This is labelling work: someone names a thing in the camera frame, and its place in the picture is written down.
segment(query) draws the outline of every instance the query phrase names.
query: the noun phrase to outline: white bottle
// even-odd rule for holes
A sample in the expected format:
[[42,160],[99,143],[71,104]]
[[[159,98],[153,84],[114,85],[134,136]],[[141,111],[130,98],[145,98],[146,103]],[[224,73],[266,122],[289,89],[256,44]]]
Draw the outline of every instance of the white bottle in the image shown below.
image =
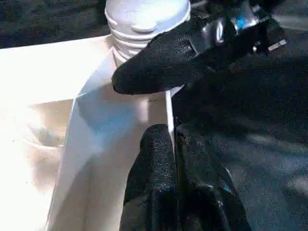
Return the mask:
[[190,18],[189,0],[107,0],[105,15],[120,65],[156,35]]

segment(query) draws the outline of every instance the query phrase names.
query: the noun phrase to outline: white plastic tray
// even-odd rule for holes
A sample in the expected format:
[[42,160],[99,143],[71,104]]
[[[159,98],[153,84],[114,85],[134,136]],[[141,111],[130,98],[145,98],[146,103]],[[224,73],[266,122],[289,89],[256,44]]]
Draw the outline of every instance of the white plastic tray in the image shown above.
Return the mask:
[[112,49],[102,57],[73,103],[48,231],[118,230],[127,176],[143,132],[157,123],[173,131],[170,92],[114,92]]

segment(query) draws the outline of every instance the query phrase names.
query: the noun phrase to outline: white cardboard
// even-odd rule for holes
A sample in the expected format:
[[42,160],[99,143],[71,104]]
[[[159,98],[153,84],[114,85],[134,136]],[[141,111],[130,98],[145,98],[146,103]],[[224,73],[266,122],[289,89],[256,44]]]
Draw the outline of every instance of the white cardboard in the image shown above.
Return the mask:
[[144,131],[158,123],[173,130],[170,92],[118,94],[115,69],[111,49],[74,100],[47,231],[117,231]]

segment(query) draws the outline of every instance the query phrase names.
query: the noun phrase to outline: dark fabric surface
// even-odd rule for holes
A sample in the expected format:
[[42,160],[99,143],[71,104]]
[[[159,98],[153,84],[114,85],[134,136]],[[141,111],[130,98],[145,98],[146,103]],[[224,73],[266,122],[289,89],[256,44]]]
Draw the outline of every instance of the dark fabric surface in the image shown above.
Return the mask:
[[252,230],[308,229],[308,33],[270,56],[247,56],[230,71],[173,98],[177,123],[200,118],[230,171]]
[[105,0],[4,0],[0,48],[109,34]]

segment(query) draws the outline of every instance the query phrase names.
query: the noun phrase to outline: white container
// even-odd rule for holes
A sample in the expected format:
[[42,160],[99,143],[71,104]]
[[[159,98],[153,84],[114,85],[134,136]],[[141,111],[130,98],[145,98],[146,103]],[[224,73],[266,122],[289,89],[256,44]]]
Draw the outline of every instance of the white container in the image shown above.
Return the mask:
[[158,123],[173,131],[170,92],[118,94],[115,69],[111,49],[74,100],[48,231],[117,231],[144,131]]
[[189,0],[107,0],[105,15],[115,41],[115,58],[122,64],[156,35],[190,18]]

